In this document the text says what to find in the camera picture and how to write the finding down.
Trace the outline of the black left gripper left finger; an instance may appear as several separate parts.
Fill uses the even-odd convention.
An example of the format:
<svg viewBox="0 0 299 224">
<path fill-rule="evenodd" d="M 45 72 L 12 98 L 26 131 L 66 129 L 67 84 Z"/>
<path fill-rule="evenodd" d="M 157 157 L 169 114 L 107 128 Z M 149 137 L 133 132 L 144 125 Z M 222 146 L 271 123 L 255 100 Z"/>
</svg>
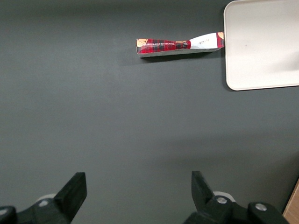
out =
<svg viewBox="0 0 299 224">
<path fill-rule="evenodd" d="M 29 208 L 0 208 L 2 224 L 70 224 L 87 196 L 86 176 L 77 172 L 56 194 L 40 197 Z"/>
</svg>

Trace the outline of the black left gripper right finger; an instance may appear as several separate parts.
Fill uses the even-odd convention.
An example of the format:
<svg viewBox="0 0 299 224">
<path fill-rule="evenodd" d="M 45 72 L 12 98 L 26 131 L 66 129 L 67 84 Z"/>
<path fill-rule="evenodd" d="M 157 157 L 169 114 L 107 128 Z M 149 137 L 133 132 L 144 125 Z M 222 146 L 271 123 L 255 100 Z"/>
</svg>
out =
<svg viewBox="0 0 299 224">
<path fill-rule="evenodd" d="M 287 224 L 275 207 L 264 202 L 251 202 L 242 207 L 225 195 L 216 195 L 199 171 L 192 171 L 192 199 L 196 212 L 185 224 Z"/>
</svg>

